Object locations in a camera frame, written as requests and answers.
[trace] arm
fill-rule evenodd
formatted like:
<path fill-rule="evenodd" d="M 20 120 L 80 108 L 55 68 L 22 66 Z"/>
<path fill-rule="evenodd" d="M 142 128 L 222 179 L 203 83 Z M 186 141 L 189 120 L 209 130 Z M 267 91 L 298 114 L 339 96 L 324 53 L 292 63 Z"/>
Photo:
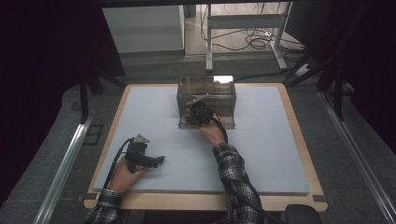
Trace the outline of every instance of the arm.
<path fill-rule="evenodd" d="M 143 167 L 131 174 L 128 170 L 128 161 L 121 159 L 114 169 L 108 189 L 102 189 L 98 204 L 85 216 L 84 223 L 119 223 L 123 193 L 136 183 L 148 169 Z"/>
<path fill-rule="evenodd" d="M 221 130 L 213 121 L 200 127 L 200 131 L 214 146 L 213 154 L 219 165 L 219 177 L 227 194 L 229 223 L 263 223 L 263 218 L 255 209 L 233 194 L 236 191 L 253 204 L 262 207 L 260 196 L 248 179 L 244 159 L 234 146 L 225 144 Z"/>

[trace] gray floor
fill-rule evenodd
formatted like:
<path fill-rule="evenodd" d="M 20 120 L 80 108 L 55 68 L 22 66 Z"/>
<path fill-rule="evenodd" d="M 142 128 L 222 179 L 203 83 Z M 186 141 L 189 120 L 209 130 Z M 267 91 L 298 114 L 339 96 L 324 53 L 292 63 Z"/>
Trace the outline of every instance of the gray floor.
<path fill-rule="evenodd" d="M 214 71 L 207 74 L 204 57 L 185 57 L 179 52 L 135 53 L 121 55 L 126 83 L 177 83 L 179 76 L 232 75 L 235 78 L 262 74 L 241 82 L 282 82 L 286 74 L 279 72 L 272 54 L 217 55 Z M 347 146 L 320 99 L 312 77 L 294 88 L 288 88 L 294 112 L 301 126 L 329 208 L 320 213 L 323 223 L 388 223 L 371 191 L 367 188 Z M 97 145 L 81 147 L 72 172 L 49 223 L 81 223 L 89 211 L 79 196 L 85 196 L 92 174 L 106 141 L 117 110 L 122 89 L 102 80 L 105 91 L 96 97 L 92 125 L 103 125 Z M 42 147 L 39 149 L 18 185 L 0 211 L 0 223 L 32 223 L 50 183 L 62 161 L 80 120 L 78 87 L 64 93 L 63 107 Z M 396 199 L 396 158 L 387 145 L 359 115 L 347 98 L 344 99 L 346 124 L 361 146 L 379 182 L 391 199 Z M 86 138 L 90 143 L 94 139 Z M 142 223 L 144 211 L 134 211 L 133 223 Z"/>

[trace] metal box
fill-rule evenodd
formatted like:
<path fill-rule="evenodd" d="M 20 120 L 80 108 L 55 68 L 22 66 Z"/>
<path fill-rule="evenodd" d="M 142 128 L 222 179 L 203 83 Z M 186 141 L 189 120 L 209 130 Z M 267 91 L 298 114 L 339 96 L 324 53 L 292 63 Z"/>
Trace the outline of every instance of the metal box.
<path fill-rule="evenodd" d="M 191 105 L 188 102 L 207 93 L 208 96 L 202 101 L 225 120 L 225 129 L 234 129 L 236 92 L 232 76 L 181 77 L 177 88 L 178 127 L 191 128 L 183 119 L 190 112 Z"/>

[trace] white wall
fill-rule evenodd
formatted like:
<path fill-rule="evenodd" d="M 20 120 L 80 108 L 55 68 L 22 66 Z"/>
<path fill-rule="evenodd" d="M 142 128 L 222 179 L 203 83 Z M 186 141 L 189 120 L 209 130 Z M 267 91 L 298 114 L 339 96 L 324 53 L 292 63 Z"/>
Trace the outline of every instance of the white wall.
<path fill-rule="evenodd" d="M 119 53 L 184 49 L 182 6 L 103 9 Z"/>

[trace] checkered sleeve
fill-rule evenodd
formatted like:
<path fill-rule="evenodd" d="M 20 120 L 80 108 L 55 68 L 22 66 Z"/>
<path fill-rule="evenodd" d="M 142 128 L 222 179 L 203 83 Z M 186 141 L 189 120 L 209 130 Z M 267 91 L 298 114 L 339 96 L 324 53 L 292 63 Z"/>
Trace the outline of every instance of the checkered sleeve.
<path fill-rule="evenodd" d="M 97 205 L 85 216 L 85 224 L 119 223 L 122 194 L 111 189 L 103 189 Z"/>
<path fill-rule="evenodd" d="M 250 184 L 245 171 L 245 161 L 229 144 L 219 144 L 213 147 L 213 153 L 219 165 L 219 177 L 227 194 L 227 210 L 229 223 L 262 223 L 260 214 L 245 202 L 236 197 L 229 188 L 248 199 L 253 204 L 262 207 L 260 196 Z"/>

